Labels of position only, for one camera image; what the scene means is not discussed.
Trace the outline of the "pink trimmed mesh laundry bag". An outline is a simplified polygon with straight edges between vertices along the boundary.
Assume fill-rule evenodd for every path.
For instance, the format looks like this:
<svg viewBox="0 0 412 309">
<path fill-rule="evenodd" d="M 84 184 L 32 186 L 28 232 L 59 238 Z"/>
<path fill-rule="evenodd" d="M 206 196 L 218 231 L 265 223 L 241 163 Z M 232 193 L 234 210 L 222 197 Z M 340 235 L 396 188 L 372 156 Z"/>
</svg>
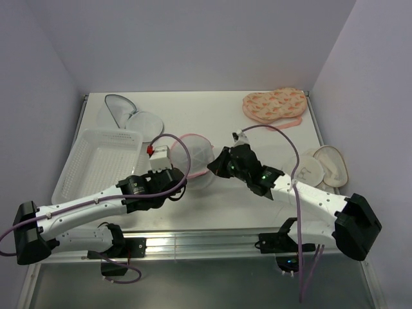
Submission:
<svg viewBox="0 0 412 309">
<path fill-rule="evenodd" d="M 214 175 L 207 168 L 215 159 L 211 142 L 204 136 L 194 133 L 182 135 L 180 140 L 185 144 L 191 159 L 187 189 L 195 191 L 208 187 L 214 179 Z M 179 142 L 174 142 L 170 147 L 170 159 L 174 167 L 183 173 L 186 172 L 189 161 Z"/>
</svg>

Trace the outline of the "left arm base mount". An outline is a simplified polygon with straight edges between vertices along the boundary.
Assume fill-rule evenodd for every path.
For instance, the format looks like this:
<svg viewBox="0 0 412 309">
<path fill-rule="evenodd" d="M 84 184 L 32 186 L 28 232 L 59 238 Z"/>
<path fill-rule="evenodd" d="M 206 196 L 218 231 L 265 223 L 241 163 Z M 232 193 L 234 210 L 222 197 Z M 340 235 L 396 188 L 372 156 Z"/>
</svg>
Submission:
<svg viewBox="0 0 412 309">
<path fill-rule="evenodd" d="M 100 272 L 104 277 L 122 277 L 130 270 L 132 259 L 145 257 L 145 250 L 145 238 L 125 238 L 122 245 L 105 252 L 89 250 L 86 257 L 101 260 Z"/>
</svg>

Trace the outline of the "white plastic basket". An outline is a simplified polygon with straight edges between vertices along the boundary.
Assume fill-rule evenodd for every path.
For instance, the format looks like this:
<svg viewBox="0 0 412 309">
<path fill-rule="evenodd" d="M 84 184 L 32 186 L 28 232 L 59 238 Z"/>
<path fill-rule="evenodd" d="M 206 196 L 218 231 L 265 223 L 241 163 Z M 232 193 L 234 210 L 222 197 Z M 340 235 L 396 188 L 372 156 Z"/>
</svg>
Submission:
<svg viewBox="0 0 412 309">
<path fill-rule="evenodd" d="M 133 131 L 83 130 L 71 148 L 51 202 L 66 203 L 95 194 L 134 174 L 142 144 L 142 135 Z"/>
</svg>

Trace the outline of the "aluminium frame rail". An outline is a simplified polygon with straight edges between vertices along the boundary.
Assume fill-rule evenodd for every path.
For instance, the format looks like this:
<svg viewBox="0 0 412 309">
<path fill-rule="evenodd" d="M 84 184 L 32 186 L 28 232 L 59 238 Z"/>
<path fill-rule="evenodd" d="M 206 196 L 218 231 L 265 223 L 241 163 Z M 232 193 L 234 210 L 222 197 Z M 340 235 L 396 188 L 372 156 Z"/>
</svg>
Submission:
<svg viewBox="0 0 412 309">
<path fill-rule="evenodd" d="M 91 229 L 86 231 L 86 239 L 79 234 L 66 233 L 59 236 L 60 246 L 53 249 L 44 263 L 96 262 L 87 259 L 88 251 L 97 251 L 102 235 Z M 262 255 L 254 244 L 261 233 L 286 232 L 282 228 L 273 229 L 218 229 L 166 232 L 124 232 L 125 238 L 145 238 L 145 257 L 132 259 L 179 260 L 214 258 L 251 258 Z M 291 230 L 287 234 L 297 243 L 297 235 Z M 288 254 L 271 254 L 288 256 Z"/>
</svg>

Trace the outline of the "grey trimmed mesh laundry bag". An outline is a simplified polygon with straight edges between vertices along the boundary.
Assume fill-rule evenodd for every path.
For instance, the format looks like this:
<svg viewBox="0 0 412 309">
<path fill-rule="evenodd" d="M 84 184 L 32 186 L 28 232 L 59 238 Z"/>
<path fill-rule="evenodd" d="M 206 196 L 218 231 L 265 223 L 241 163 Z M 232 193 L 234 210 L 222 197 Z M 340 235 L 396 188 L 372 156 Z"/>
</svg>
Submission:
<svg viewBox="0 0 412 309">
<path fill-rule="evenodd" d="M 148 111 L 143 111 L 134 102 L 117 94 L 104 97 L 104 103 L 97 113 L 98 127 L 125 129 L 140 133 L 143 143 L 150 142 L 164 132 L 162 119 Z"/>
</svg>

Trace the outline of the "beige trimmed mesh laundry bag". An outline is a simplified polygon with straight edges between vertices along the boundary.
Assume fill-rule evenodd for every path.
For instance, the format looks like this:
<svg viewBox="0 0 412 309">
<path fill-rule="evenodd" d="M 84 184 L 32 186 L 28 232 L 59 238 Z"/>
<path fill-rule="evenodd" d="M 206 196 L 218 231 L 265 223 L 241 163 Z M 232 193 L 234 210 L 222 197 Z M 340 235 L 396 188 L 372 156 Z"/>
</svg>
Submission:
<svg viewBox="0 0 412 309">
<path fill-rule="evenodd" d="M 330 145 L 309 149 L 299 154 L 299 165 L 294 174 L 298 181 L 317 187 L 344 187 L 349 180 L 346 163 L 340 151 Z"/>
</svg>

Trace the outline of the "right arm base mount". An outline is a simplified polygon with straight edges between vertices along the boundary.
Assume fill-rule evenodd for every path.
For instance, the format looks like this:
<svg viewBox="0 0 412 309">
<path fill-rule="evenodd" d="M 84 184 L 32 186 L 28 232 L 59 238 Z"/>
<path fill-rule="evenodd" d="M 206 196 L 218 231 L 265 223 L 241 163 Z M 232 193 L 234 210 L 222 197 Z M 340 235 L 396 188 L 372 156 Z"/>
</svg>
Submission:
<svg viewBox="0 0 412 309">
<path fill-rule="evenodd" d="M 261 254 L 288 254 L 276 258 L 276 263 L 285 272 L 299 270 L 298 244 L 284 232 L 261 233 L 254 244 Z"/>
</svg>

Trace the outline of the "peach floral bra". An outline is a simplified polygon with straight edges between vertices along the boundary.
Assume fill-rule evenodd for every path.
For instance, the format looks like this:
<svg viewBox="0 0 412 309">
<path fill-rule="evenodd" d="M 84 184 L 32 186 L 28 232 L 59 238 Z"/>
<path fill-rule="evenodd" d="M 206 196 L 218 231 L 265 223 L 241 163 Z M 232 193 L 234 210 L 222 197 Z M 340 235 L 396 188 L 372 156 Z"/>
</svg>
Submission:
<svg viewBox="0 0 412 309">
<path fill-rule="evenodd" d="M 248 118 L 260 124 L 274 126 L 278 120 L 290 120 L 276 126 L 282 130 L 300 125 L 307 105 L 303 91 L 286 87 L 274 91 L 249 93 L 243 98 L 242 110 Z"/>
</svg>

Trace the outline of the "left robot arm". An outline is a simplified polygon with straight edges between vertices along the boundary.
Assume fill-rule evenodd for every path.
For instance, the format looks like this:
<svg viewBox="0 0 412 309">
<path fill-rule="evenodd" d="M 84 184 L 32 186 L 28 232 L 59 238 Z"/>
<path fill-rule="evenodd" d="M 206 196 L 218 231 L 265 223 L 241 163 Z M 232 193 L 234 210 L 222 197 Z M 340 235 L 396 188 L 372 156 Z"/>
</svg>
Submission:
<svg viewBox="0 0 412 309">
<path fill-rule="evenodd" d="M 58 205 L 23 203 L 13 225 L 17 264 L 31 265 L 53 253 L 85 250 L 116 258 L 126 249 L 120 226 L 107 223 L 91 228 L 88 223 L 158 209 L 186 184 L 186 176 L 172 168 L 131 175 L 91 196 Z"/>
</svg>

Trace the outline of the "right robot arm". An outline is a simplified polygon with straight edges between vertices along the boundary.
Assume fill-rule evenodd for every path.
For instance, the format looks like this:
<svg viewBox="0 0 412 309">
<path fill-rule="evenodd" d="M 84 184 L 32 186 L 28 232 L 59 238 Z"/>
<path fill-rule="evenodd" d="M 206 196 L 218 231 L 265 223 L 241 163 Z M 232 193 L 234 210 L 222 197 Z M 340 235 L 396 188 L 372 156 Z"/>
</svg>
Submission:
<svg viewBox="0 0 412 309">
<path fill-rule="evenodd" d="M 289 174 L 261 164 L 248 144 L 224 147 L 207 165 L 220 178 L 237 178 L 256 195 L 290 204 L 307 211 L 325 223 L 325 234 L 334 239 L 347 257 L 363 261 L 370 252 L 382 225 L 365 197 L 359 194 L 341 196 L 328 193 Z"/>
</svg>

